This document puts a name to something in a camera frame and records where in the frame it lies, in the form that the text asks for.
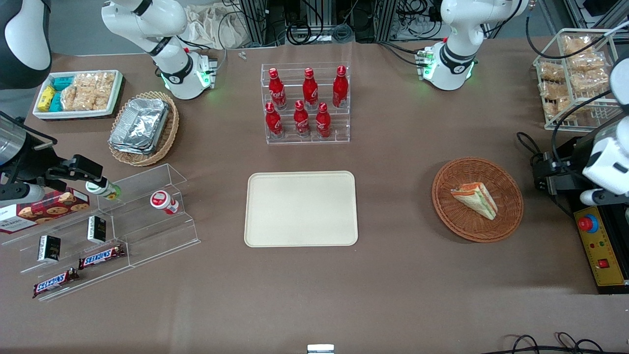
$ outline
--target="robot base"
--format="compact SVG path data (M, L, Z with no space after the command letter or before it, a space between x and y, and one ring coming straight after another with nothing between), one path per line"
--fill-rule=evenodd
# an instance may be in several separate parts
M426 65L425 67L419 67L417 72L420 75L420 79L431 82L434 87L444 91L453 91L463 86L465 80L471 76L474 63L467 68L464 66L456 67L454 70L456 71L460 68L460 72L453 74L440 57L443 46L444 43L439 42L432 47L426 47L423 52L416 54L417 64Z
M191 100L199 96L213 83L213 76L209 73L211 69L208 57L195 52L189 52L188 55L192 58L192 71L184 78L183 82L173 84L162 75L166 88L180 100Z

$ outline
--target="small black box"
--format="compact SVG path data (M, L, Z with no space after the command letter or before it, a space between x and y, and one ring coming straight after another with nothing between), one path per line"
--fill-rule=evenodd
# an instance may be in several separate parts
M87 240L93 243L105 243L107 222L98 216L90 216L87 225Z
M58 262L61 253L61 239L54 236L40 237L40 250L37 256L39 262Z

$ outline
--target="table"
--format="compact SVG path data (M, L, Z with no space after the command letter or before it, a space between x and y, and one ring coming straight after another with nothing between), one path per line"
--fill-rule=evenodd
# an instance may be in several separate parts
M329 61L352 52L352 141L267 146L260 65ZM177 101L181 126L163 160L189 183L186 210L202 243L50 303L31 300L17 252L0 249L0 348L5 353L479 353L514 334L553 333L627 351L629 304L595 295L575 225L533 187L528 132L550 132L524 40L488 40L463 88L439 91L377 45L283 46L230 52L216 89ZM123 102L164 90L148 55L56 56L53 71L118 69ZM117 180L141 171L114 160L111 120L27 124L58 138ZM432 179L447 161L490 159L525 199L520 228L494 244L467 242L438 219ZM338 248L249 248L247 179L256 172L348 170L356 178L359 240Z

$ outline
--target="round wicker basket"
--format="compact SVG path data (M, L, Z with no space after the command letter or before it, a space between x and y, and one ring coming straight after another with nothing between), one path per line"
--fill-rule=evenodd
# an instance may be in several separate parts
M463 183L483 182L498 206L489 220L456 200L450 191ZM520 225L524 202L518 185L497 164L476 157L463 157L447 163L437 173L432 186L437 214L447 227L468 240L490 243L511 235Z
M172 101L172 98L168 97L168 95L161 92L151 91L151 92L146 92L146 93L140 93L134 98L148 98L148 99L159 98L165 102L168 102L168 104L170 105L170 110L166 117L167 120L166 120L166 123L164 124L164 129L162 130L162 136L160 137L159 142L157 143L157 149L155 150L154 153L150 155L130 154L128 152L121 152L121 151L115 150L111 146L109 147L109 150L111 151L112 155L116 158L116 160L122 163L130 164L132 166L142 167L142 166L148 166L148 165L154 164L157 161L163 159L164 156L166 156L166 154L168 153L168 150L170 150L170 148L172 147L172 143L175 141L175 135L177 135L177 129L179 128L179 112L177 112L177 107L175 106L175 103ZM116 128L116 125L120 121L120 116L122 116L122 113L124 112L126 106L129 104L130 101L131 100L127 101L125 105L118 112L118 115L116 116L116 120L114 121L114 124L111 127L112 132Z

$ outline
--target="red button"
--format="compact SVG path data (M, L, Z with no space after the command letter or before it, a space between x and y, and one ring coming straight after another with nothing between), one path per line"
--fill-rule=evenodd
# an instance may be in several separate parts
M599 268L609 268L610 267L610 263L607 262L607 260L605 260L605 259L598 260L598 267Z
M594 223L589 217L580 218L577 225L583 231L590 231L594 227Z

